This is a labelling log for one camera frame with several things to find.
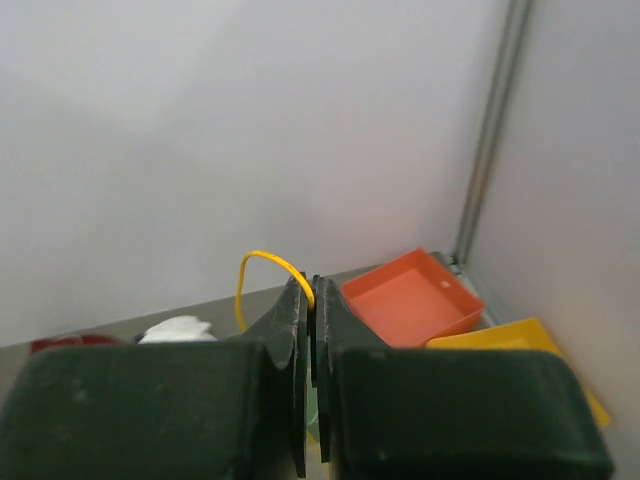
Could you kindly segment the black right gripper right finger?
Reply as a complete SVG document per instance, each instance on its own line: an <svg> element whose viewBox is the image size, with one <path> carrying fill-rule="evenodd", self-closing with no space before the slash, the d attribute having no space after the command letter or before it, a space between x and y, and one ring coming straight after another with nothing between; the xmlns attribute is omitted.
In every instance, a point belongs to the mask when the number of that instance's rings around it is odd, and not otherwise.
<svg viewBox="0 0 640 480"><path fill-rule="evenodd" d="M393 348L313 280L319 448L335 479L610 479L569 365L541 350Z"/></svg>

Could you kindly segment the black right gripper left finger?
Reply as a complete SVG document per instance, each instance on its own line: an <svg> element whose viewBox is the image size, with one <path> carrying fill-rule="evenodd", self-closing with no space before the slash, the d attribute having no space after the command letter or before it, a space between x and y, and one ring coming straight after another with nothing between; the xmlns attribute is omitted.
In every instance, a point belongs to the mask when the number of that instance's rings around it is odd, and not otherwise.
<svg viewBox="0 0 640 480"><path fill-rule="evenodd" d="M35 354L1 411L2 477L303 477L307 307L292 280L225 340Z"/></svg>

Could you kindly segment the white cloth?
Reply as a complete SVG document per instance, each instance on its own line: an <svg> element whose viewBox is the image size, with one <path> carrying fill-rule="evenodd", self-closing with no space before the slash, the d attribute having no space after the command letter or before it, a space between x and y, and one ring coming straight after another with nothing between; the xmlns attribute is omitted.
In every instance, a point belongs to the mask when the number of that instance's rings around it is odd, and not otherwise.
<svg viewBox="0 0 640 480"><path fill-rule="evenodd" d="M211 324L195 316L178 316L164 320L136 338L138 344L217 341Z"/></svg>

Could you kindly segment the orange plastic bin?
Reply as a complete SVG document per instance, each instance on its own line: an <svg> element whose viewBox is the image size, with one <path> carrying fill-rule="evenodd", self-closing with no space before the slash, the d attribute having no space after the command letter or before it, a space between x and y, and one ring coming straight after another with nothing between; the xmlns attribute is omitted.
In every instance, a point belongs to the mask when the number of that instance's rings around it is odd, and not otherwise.
<svg viewBox="0 0 640 480"><path fill-rule="evenodd" d="M435 256L408 252L341 287L351 311L392 347L423 347L471 331L484 303Z"/></svg>

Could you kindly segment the dark red cloth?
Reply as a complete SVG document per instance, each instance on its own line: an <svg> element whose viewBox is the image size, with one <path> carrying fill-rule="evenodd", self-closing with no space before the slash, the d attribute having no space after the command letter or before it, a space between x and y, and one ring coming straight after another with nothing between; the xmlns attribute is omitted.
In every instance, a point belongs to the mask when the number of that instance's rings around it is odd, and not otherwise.
<svg viewBox="0 0 640 480"><path fill-rule="evenodd" d="M76 334L33 340L30 342L29 354L34 355L41 351L58 347L114 345L121 343L122 340L110 335Z"/></svg>

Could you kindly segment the yellow plastic bin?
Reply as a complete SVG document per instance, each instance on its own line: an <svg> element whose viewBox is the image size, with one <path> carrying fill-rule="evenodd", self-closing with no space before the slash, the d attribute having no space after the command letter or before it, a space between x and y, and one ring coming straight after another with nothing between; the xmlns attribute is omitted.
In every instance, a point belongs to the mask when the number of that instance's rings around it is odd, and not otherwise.
<svg viewBox="0 0 640 480"><path fill-rule="evenodd" d="M538 318L518 320L478 331L429 340L427 349L535 350L566 357Z"/></svg>

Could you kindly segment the right aluminium frame post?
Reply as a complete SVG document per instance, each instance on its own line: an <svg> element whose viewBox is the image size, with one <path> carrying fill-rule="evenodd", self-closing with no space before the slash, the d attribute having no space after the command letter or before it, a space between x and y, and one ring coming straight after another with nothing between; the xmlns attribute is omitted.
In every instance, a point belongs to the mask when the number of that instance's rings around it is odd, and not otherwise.
<svg viewBox="0 0 640 480"><path fill-rule="evenodd" d="M507 5L472 174L452 253L453 260L461 267L467 264L471 254L533 6L532 0L512 0Z"/></svg>

